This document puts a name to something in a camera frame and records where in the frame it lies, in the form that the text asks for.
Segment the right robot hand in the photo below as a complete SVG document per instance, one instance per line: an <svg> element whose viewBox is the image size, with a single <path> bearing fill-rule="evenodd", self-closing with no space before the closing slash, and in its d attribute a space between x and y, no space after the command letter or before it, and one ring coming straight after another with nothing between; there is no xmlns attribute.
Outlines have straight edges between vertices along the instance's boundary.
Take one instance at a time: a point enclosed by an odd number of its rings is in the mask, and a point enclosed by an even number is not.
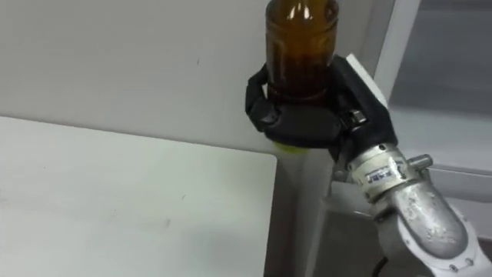
<svg viewBox="0 0 492 277"><path fill-rule="evenodd" d="M264 94L268 70L263 66L248 79L245 113L269 140L327 149L344 167L375 146L398 145L387 101L355 55L335 55L322 79L334 91L320 105L276 104Z"/></svg>

